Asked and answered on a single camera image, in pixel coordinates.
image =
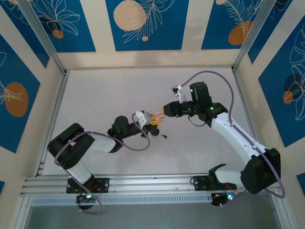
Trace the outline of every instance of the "beige wall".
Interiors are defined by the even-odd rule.
[[[245,58],[237,71],[237,77],[242,82],[243,91],[250,104],[251,118],[260,140],[267,147],[275,147],[281,153],[282,180],[287,193],[286,200],[292,207],[299,226],[305,225],[305,196],[302,193],[296,175],[305,172],[305,138],[286,148],[284,147],[258,82],[258,77],[303,18],[304,9],[305,2],[303,0],[294,0],[253,65],[251,65],[248,58]]]
[[[33,176],[61,74],[52,61],[49,62],[47,69],[41,65],[1,7],[0,16],[0,34],[41,83],[17,153],[0,147],[0,180],[5,181],[5,188],[0,196],[0,227],[7,229],[24,179]]]

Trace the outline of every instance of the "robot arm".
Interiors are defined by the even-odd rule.
[[[149,113],[137,111],[135,113],[137,118],[137,124],[146,133],[150,132],[152,135],[158,135],[159,129],[156,125],[153,115]],[[69,128],[63,131],[59,136],[54,138],[48,144],[48,151],[56,157],[59,151],[75,136],[84,132],[84,129],[78,123],[72,124]],[[142,133],[142,131],[136,126],[135,123],[129,123],[127,117],[119,116],[115,119],[112,127],[108,130],[107,134],[113,138],[120,140],[123,143],[123,139],[133,135]],[[93,174],[82,163],[81,158],[90,149],[97,149],[103,152],[115,153],[122,144],[110,139],[106,136],[96,135],[94,138],[89,134],[84,134],[79,137],[75,142],[68,145],[68,147],[58,157],[57,161],[60,166],[67,170],[78,182],[84,185],[87,189],[92,190],[99,180],[93,176]],[[83,189],[73,180],[69,179],[68,184],[70,187],[67,189],[67,193],[82,193]],[[99,193],[99,190],[92,190],[92,192]]]
[[[174,87],[176,96],[184,95],[180,86]],[[197,115],[200,120],[220,133],[237,151],[245,163],[242,171],[227,170],[225,164],[214,167],[209,176],[203,178],[206,190],[222,190],[225,183],[242,184],[250,193],[256,194],[275,183],[277,180],[257,148],[264,153],[280,176],[280,154],[276,149],[268,150],[256,142],[234,120],[230,122],[228,110],[220,103],[212,103],[207,85],[204,82],[190,85],[192,101],[186,101],[185,96],[179,101],[171,102],[163,107],[163,112],[169,117]]]

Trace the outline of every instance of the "metal frame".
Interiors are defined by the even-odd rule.
[[[240,84],[240,80],[238,79],[238,77],[236,76],[235,74],[235,71],[232,70],[232,73],[233,73],[233,77],[235,79],[235,84],[236,84],[236,87],[237,87],[237,91],[240,95],[240,99],[242,101],[242,105],[243,105],[243,109],[244,109],[244,113],[245,113],[245,116],[246,116],[246,119],[247,119],[247,123],[249,125],[249,129],[250,129],[250,132],[251,132],[251,136],[256,140],[258,141],[258,138],[257,138],[257,134],[256,134],[256,131],[255,131],[255,128],[253,126],[253,122],[251,120],[251,117],[250,117],[250,113],[249,113],[249,106],[247,104],[249,103],[246,103],[245,101],[245,98],[243,96],[243,90],[242,90],[242,87],[241,87],[241,84]]]
[[[59,113],[59,108],[61,107],[61,102],[62,102],[62,99],[63,99],[64,92],[66,90],[69,75],[70,75],[70,72],[67,72],[61,80],[61,85],[60,85],[60,88],[58,90],[56,100],[54,102],[54,106],[53,106],[53,110],[52,110],[52,116],[51,116],[51,120],[50,120],[50,123],[49,123],[49,126],[48,126],[48,131],[47,131],[47,134],[44,138],[43,145],[40,149],[39,160],[37,161],[35,172],[34,172],[34,175],[33,175],[34,177],[36,177],[38,175],[38,171],[41,167],[41,163],[46,158],[47,146],[48,146],[48,143],[51,141],[51,138],[52,138],[52,134],[53,134],[53,131],[54,131],[54,128],[55,128],[55,123],[56,123],[58,113]]]
[[[34,31],[36,37],[38,38],[43,48],[47,52],[48,56],[54,61],[57,69],[62,74],[65,74],[66,70],[57,55],[56,49],[54,48],[49,36],[47,35],[41,22],[39,21],[31,4],[27,0],[16,0],[16,2],[18,4],[19,9],[23,13],[25,19],[28,21],[30,27]]]
[[[254,19],[253,25],[251,26],[243,44],[240,48],[238,56],[233,64],[233,72],[235,72],[244,58],[247,56],[251,46],[253,45],[259,31],[261,30],[262,26],[264,25],[270,11],[274,7],[276,0],[265,0],[262,4],[261,9],[257,13],[256,18]]]
[[[18,205],[10,229],[24,229],[28,218],[32,197],[19,197]]]
[[[103,195],[149,195],[149,194],[190,194],[215,193],[217,191],[195,191],[190,183],[193,176],[207,174],[176,174],[176,175],[147,175],[147,176],[120,176],[103,175],[108,177],[109,191]],[[75,196],[66,194],[68,176],[39,176],[26,178],[21,196]]]

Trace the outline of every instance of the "enclosure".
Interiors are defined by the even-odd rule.
[[[0,0],[0,20],[1,228],[304,227],[304,1]],[[239,185],[198,191],[192,177],[245,163],[196,116],[166,116],[144,151],[89,148],[81,161],[109,183],[101,214],[79,212],[49,142],[73,123],[106,134],[120,115],[131,123],[135,111],[161,111],[202,71],[186,100],[190,84],[205,82],[229,110],[231,86],[234,122],[280,152],[285,198],[236,198]],[[232,204],[213,206],[219,193]]]

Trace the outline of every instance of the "purple cable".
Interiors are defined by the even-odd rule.
[[[99,133],[99,132],[95,132],[95,131],[84,131],[84,132],[82,132],[82,133],[76,135],[74,138],[72,138],[72,139],[71,139],[71,140],[70,140],[70,141],[69,141],[69,142],[68,142],[68,143],[58,152],[58,154],[57,154],[56,157],[54,158],[54,164],[56,164],[56,165],[58,165],[58,166],[61,166],[60,163],[58,163],[58,161],[57,161],[57,159],[59,158],[59,156],[63,153],[63,151],[64,151],[72,142],[74,142],[76,139],[78,139],[79,137],[81,137],[81,136],[83,136],[83,135],[85,135],[85,134],[101,135],[101,136],[110,138],[110,139],[112,139],[112,140],[114,140],[114,141],[116,141],[116,142],[118,142],[118,143],[121,143],[123,146],[125,146],[126,148],[128,148],[128,149],[130,149],[130,150],[132,150],[132,151],[137,151],[137,152],[139,152],[139,151],[144,151],[144,150],[146,150],[146,149],[150,146],[150,144],[151,144],[150,139],[149,139],[148,135],[146,134],[146,132],[145,132],[144,130],[142,130],[141,127],[137,124],[137,122],[136,122],[135,119],[134,119],[134,116],[135,116],[135,113],[132,114],[132,121],[133,121],[133,123],[135,124],[135,126],[136,126],[137,128],[139,128],[139,129],[141,130],[141,132],[142,132],[142,133],[144,134],[144,136],[147,138],[148,144],[147,144],[147,146],[146,146],[145,148],[143,148],[143,149],[134,149],[134,148],[131,148],[131,147],[127,146],[124,142],[120,141],[119,139],[117,139],[117,138],[115,138],[115,137],[111,137],[111,136],[109,136],[109,135],[105,135],[105,134],[103,134],[103,133]],[[72,179],[73,179],[80,187],[82,187],[87,193],[91,194],[91,195],[98,201],[99,205],[101,206],[101,209],[98,210],[98,211],[95,211],[95,212],[84,211],[84,210],[81,209],[81,201],[80,201],[80,202],[78,203],[78,206],[77,206],[77,207],[79,208],[80,212],[87,213],[87,214],[91,214],[91,215],[98,215],[98,214],[100,214],[101,211],[102,211],[102,203],[101,203],[101,201],[99,200],[99,198],[98,198],[96,195],[94,195],[89,189],[87,189],[81,182],[79,182],[76,178],[74,178],[74,177],[72,176],[72,174],[69,173],[68,170],[65,170],[65,171],[66,171],[66,173],[68,173],[69,176],[72,177]]]
[[[195,75],[193,75],[191,78],[189,78],[185,83],[181,84],[181,87],[185,86],[187,83],[189,83],[193,78],[195,78],[196,76],[198,76],[199,74],[202,74],[202,73],[212,73],[212,74],[216,74],[218,76],[220,76],[225,82],[226,84],[229,86],[230,88],[230,91],[231,91],[231,105],[230,105],[230,109],[229,109],[229,122],[230,124],[233,126],[233,128],[240,133],[240,135],[242,135],[248,142],[251,146],[254,146],[255,144],[248,138],[247,135],[245,135],[237,126],[235,126],[233,124],[233,121],[232,121],[232,109],[233,109],[233,104],[234,104],[234,92],[233,92],[233,88],[232,86],[230,85],[229,81],[221,74],[217,73],[217,72],[214,72],[214,71],[209,71],[209,70],[206,70],[206,71],[201,71],[201,72],[198,72],[196,73]],[[279,183],[280,185],[280,188],[281,188],[281,191],[282,191],[282,195],[278,195],[276,194],[275,192],[273,191],[270,191],[268,189],[265,189],[267,192],[271,193],[272,195],[278,197],[278,198],[285,198],[286,196],[286,192],[285,192],[285,188],[284,188],[284,185],[278,175],[278,173],[276,172],[275,168],[273,167],[273,165],[271,164],[271,162],[268,160],[268,158],[263,154],[263,152],[259,149],[259,148],[256,148],[255,149],[262,157],[263,159],[266,161],[266,163],[268,164],[268,166],[270,167],[271,171],[273,172],[277,182]]]

